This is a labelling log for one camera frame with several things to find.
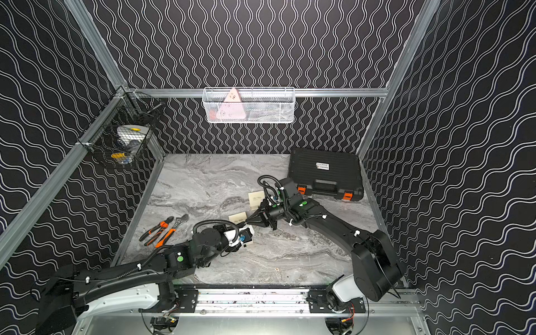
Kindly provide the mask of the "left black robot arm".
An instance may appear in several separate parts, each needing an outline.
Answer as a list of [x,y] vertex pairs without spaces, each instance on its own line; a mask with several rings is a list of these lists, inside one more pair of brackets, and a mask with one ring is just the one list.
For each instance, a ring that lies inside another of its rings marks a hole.
[[162,289],[155,310],[174,304],[173,280],[209,267],[224,252],[233,253],[252,241],[253,227],[225,220],[202,221],[193,227],[191,240],[163,245],[137,262],[101,270],[60,267],[48,280],[39,298],[36,334],[55,334],[77,322],[91,302],[114,293],[154,284]]

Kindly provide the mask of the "pink triangular card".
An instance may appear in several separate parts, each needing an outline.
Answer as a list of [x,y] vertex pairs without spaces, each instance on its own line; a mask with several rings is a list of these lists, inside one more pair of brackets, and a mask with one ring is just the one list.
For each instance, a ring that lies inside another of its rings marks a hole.
[[245,120],[247,114],[239,93],[239,90],[233,87],[225,97],[219,109],[216,112],[218,121],[240,121]]

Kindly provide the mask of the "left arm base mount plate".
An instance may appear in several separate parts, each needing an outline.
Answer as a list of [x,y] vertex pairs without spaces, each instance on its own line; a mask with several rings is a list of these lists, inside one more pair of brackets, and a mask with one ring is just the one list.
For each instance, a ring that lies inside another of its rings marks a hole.
[[140,308],[144,314],[193,313],[198,303],[199,292],[195,289],[175,290],[158,295],[155,305]]

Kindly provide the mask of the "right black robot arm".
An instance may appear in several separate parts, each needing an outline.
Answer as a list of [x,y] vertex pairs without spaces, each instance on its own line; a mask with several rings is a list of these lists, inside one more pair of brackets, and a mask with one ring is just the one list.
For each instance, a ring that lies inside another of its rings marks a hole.
[[347,223],[301,194],[290,178],[278,180],[264,174],[257,183],[265,199],[245,223],[276,230],[278,223],[285,221],[324,235],[350,256],[354,283],[373,302],[380,301],[401,280],[398,257],[383,231],[371,233]]

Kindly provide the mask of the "black plastic tool case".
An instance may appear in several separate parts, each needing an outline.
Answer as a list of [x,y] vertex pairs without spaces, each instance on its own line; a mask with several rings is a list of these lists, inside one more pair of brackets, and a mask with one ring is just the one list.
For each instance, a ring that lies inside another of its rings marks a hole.
[[360,160],[355,154],[295,148],[290,154],[288,177],[302,195],[350,202],[364,197]]

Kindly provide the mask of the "cream jewelry box right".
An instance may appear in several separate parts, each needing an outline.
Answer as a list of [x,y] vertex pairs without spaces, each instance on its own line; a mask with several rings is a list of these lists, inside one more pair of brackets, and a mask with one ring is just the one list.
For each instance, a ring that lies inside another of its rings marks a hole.
[[265,193],[264,191],[255,191],[248,193],[248,201],[251,211],[257,210],[261,202],[265,199]]

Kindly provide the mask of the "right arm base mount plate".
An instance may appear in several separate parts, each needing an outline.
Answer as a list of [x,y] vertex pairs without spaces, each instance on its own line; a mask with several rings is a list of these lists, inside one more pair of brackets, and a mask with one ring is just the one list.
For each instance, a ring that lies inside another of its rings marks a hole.
[[365,314],[367,312],[361,297],[343,302],[327,290],[310,290],[306,302],[312,314]]

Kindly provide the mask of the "aluminium front rail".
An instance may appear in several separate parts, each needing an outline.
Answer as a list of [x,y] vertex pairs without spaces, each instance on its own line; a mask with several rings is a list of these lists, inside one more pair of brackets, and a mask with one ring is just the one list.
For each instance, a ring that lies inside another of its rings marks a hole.
[[[310,290],[320,288],[190,288],[199,292],[198,303],[193,313],[145,314],[187,316],[269,316],[269,317],[342,317],[350,314],[312,314],[306,302]],[[115,293],[89,303],[88,310],[81,318],[119,312],[138,313],[140,308],[156,304],[158,289],[142,286]],[[419,313],[420,302],[410,290],[402,290],[397,298],[390,294],[379,302],[368,301],[364,297],[367,312],[365,316],[414,316]]]

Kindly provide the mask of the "orange black pliers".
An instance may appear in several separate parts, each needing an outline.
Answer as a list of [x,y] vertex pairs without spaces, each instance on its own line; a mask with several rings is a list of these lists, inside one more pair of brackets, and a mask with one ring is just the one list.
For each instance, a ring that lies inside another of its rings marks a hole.
[[147,247],[153,243],[168,229],[170,224],[174,221],[174,216],[168,217],[166,220],[161,221],[154,227],[145,231],[139,238],[140,242],[144,242]]

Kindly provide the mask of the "orange handled adjustable wrench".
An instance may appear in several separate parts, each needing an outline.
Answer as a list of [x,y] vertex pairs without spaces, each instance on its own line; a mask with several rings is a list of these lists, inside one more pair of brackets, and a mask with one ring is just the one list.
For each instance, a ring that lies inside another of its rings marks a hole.
[[173,236],[173,234],[177,231],[178,227],[186,223],[189,220],[189,215],[184,214],[180,216],[179,218],[176,218],[173,225],[171,226],[170,230],[159,240],[159,242],[156,244],[155,248],[162,248],[164,247],[169,239]]

